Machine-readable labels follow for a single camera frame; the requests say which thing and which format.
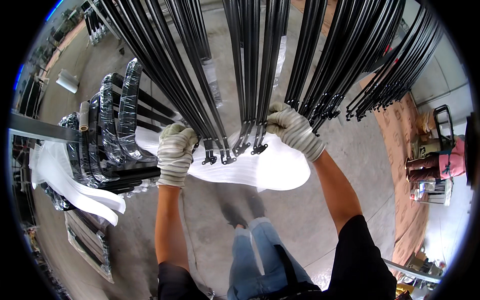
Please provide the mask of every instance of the forearm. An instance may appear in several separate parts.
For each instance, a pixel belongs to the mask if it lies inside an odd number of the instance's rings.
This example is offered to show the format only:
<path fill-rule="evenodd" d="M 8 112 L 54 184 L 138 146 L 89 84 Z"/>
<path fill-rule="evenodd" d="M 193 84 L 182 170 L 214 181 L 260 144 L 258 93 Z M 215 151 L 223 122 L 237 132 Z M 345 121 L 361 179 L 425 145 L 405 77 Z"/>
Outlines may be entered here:
<path fill-rule="evenodd" d="M 339 234 L 348 220 L 362 214 L 357 194 L 326 150 L 313 162 L 313 165 L 320 179 L 325 202 L 335 223 L 337 234 Z"/>
<path fill-rule="evenodd" d="M 158 263 L 169 262 L 189 271 L 187 244 L 180 220 L 180 188 L 159 185 L 155 223 L 155 250 Z"/>

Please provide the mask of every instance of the black t-shirt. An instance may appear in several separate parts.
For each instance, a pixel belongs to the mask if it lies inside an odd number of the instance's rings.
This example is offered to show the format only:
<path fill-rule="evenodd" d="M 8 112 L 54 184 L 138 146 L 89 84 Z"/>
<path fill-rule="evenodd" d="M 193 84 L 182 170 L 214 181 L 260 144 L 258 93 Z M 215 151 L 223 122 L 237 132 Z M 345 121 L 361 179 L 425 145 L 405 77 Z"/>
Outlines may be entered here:
<path fill-rule="evenodd" d="M 169 263 L 158 265 L 158 300 L 206 300 L 190 274 Z M 338 235 L 332 277 L 327 290 L 303 283 L 305 290 L 289 294 L 288 287 L 259 300 L 363 299 L 392 300 L 396 279 L 388 270 L 374 245 L 363 216 L 351 218 Z"/>

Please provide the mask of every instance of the blue jeans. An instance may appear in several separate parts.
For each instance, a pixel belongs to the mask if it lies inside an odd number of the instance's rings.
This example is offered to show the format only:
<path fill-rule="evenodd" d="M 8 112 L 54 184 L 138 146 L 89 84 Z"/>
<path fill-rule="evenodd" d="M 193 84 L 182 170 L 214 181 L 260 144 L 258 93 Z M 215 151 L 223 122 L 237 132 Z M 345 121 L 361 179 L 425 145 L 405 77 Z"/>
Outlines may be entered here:
<path fill-rule="evenodd" d="M 283 245 L 272 223 L 266 217 L 250 222 L 248 229 L 235 229 L 230 269 L 228 300 L 247 300 L 260 294 L 276 292 L 287 285 L 285 269 L 274 245 L 281 245 L 293 264 L 298 282 L 312 283 L 307 272 L 292 257 Z M 260 274 L 252 247 L 252 235 L 264 266 L 265 275 Z"/>

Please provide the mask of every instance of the gloved hand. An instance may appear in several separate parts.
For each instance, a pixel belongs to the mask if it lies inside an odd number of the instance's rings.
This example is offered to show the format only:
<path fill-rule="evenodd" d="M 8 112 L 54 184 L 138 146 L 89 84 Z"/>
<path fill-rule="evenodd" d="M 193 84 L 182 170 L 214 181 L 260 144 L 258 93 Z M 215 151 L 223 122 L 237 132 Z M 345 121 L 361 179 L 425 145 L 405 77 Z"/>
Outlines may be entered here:
<path fill-rule="evenodd" d="M 290 105 L 274 102 L 268 112 L 268 133 L 276 134 L 283 143 L 305 154 L 309 161 L 315 161 L 322 154 L 325 144 L 313 134 L 308 120 Z"/>
<path fill-rule="evenodd" d="M 192 163 L 192 146 L 197 143 L 197 134 L 192 128 L 180 124 L 168 125 L 160 134 L 156 156 L 161 169 L 157 185 L 184 187 L 183 181 Z"/>

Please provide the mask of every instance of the metal bar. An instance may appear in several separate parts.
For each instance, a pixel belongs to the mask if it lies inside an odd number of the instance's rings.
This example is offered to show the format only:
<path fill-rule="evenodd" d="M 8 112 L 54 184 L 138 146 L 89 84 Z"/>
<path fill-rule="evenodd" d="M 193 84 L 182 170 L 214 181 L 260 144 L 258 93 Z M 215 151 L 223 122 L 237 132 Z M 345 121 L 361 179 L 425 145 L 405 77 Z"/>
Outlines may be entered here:
<path fill-rule="evenodd" d="M 435 276 L 435 275 L 430 275 L 430 274 L 427 274 L 427 273 L 422 273 L 422 272 L 419 272 L 419 271 L 415 271 L 414 269 L 407 268 L 407 267 L 404 267 L 404 266 L 399 265 L 399 264 L 395 264 L 395 263 L 393 263 L 389 260 L 386 260 L 384 258 L 382 258 L 382 259 L 384 260 L 384 262 L 387 266 L 389 266 L 390 268 L 395 269 L 397 271 L 400 271 L 404 274 L 414 276 L 418 279 L 426 280 L 426 281 L 433 282 L 433 283 L 440 283 L 442 281 L 442 278 L 440 276 Z"/>
<path fill-rule="evenodd" d="M 102 15 L 102 13 L 98 9 L 98 7 L 93 3 L 93 1 L 92 0 L 87 0 L 87 1 L 90 4 L 90 6 L 92 7 L 92 9 L 97 13 L 98 17 L 103 21 L 103 23 L 105 23 L 105 26 L 113 33 L 115 38 L 117 40 L 121 40 L 118 33 L 113 29 L 113 27 L 110 25 L 110 23 L 107 22 L 107 19 L 105 19 L 105 17 Z"/>
<path fill-rule="evenodd" d="M 78 131 L 10 113 L 9 131 L 33 139 L 59 143 L 78 143 Z"/>

